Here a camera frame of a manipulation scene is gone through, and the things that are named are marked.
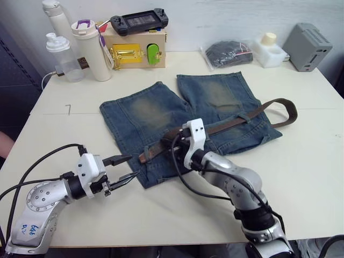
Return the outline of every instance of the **blue jeans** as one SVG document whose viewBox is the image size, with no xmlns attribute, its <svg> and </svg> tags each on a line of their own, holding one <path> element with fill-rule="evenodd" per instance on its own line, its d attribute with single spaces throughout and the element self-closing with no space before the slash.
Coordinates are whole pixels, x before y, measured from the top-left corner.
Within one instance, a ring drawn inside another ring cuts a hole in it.
<svg viewBox="0 0 344 258">
<path fill-rule="evenodd" d="M 221 155 L 239 153 L 282 136 L 271 127 L 264 113 L 253 119 L 246 113 L 261 105 L 241 73 L 206 76 L 177 75 L 180 99 L 162 82 L 100 106 L 104 120 L 123 154 L 132 154 L 128 161 L 144 188 L 152 187 L 176 176 L 170 159 L 158 155 L 141 164 L 138 156 L 160 141 L 170 129 L 188 120 L 202 118 L 211 128 L 241 117 L 247 122 L 215 135 L 207 135 L 205 150 Z"/>
</svg>

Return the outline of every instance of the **belt loop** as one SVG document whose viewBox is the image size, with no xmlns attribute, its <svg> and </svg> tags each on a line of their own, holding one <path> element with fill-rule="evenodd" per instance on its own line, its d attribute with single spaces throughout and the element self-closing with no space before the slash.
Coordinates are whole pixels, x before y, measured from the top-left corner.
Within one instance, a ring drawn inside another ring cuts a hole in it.
<svg viewBox="0 0 344 258">
<path fill-rule="evenodd" d="M 145 154 L 147 163 L 151 163 L 152 159 L 149 156 L 149 147 L 148 146 L 144 147 L 144 154 Z"/>
<path fill-rule="evenodd" d="M 248 123 L 248 124 L 251 122 L 251 119 L 245 114 L 238 113 L 238 114 L 236 114 L 236 116 L 246 120 L 246 123 Z"/>
</svg>

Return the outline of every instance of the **white thermos bottle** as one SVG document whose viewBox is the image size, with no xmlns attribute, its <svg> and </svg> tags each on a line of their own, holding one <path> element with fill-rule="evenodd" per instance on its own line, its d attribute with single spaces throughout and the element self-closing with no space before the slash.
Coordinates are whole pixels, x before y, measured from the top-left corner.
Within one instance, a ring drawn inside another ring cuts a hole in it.
<svg viewBox="0 0 344 258">
<path fill-rule="evenodd" d="M 75 56 L 77 58 L 81 58 L 82 55 L 80 54 L 80 50 L 70 29 L 70 23 L 63 12 L 60 2 L 56 0 L 44 0 L 42 1 L 42 5 L 45 14 L 49 17 L 56 35 L 63 36 L 68 39 Z"/>
<path fill-rule="evenodd" d="M 107 63 L 104 46 L 101 46 L 100 35 L 93 20 L 79 20 L 71 25 L 71 30 L 80 51 L 98 81 L 107 81 L 111 78 L 111 65 Z"/>
</svg>

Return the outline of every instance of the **white table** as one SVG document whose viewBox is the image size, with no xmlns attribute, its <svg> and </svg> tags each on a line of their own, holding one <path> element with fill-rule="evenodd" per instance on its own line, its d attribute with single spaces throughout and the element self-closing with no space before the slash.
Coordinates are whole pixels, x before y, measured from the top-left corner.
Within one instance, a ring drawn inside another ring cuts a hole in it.
<svg viewBox="0 0 344 258">
<path fill-rule="evenodd" d="M 263 69 L 257 63 L 210 72 L 199 53 L 167 55 L 167 68 L 113 71 L 107 82 L 87 77 L 67 83 L 53 76 L 42 93 L 0 171 L 0 190 L 18 183 L 39 157 L 72 142 L 102 157 L 120 154 L 99 112 L 99 105 L 164 82 L 176 91 L 176 74 L 204 75 L 242 71 L 254 95 L 265 102 L 292 100 L 299 117 L 280 128 L 281 138 L 245 153 L 231 155 L 239 166 L 257 171 L 270 205 L 280 213 L 289 239 L 328 237 L 344 232 L 343 100 L 316 69 L 299 73 L 292 64 Z M 70 114 L 66 105 L 70 104 Z M 271 122 L 283 120 L 279 105 L 267 111 Z M 56 177 L 74 170 L 77 149 L 63 150 L 40 164 L 27 178 Z M 111 181 L 130 172 L 121 164 L 107 167 Z M 196 173 L 185 175 L 195 188 L 224 195 Z M 15 219 L 30 187 L 19 195 Z M 12 195 L 1 203 L 5 229 Z M 83 198 L 61 213 L 51 246 L 137 246 L 246 241 L 234 208 L 223 200 L 199 197 L 174 178 L 145 190 L 135 179 L 109 197 Z"/>
</svg>

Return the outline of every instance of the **plastic bag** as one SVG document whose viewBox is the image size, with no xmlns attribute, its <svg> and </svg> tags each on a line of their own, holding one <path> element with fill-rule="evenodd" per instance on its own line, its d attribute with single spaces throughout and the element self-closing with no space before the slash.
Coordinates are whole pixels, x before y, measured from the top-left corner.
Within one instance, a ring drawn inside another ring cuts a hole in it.
<svg viewBox="0 0 344 258">
<path fill-rule="evenodd" d="M 248 44 L 240 41 L 222 40 L 209 47 L 201 47 L 200 49 L 212 70 L 251 63 L 253 60 L 253 54 Z"/>
</svg>

